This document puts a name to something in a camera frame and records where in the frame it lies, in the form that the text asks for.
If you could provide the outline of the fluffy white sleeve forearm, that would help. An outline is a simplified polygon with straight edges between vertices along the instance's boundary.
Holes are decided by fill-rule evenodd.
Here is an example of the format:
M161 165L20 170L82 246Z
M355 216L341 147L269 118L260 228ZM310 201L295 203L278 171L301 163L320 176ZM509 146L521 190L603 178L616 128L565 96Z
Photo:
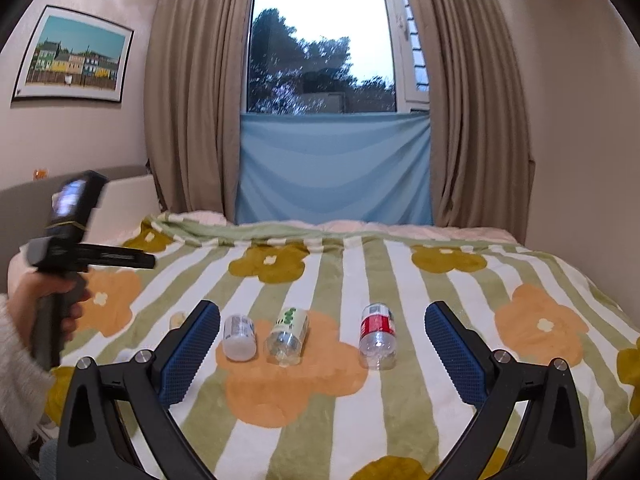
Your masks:
M1 295L0 382L1 421L18 452L24 454L44 414L53 376L30 356L18 336Z

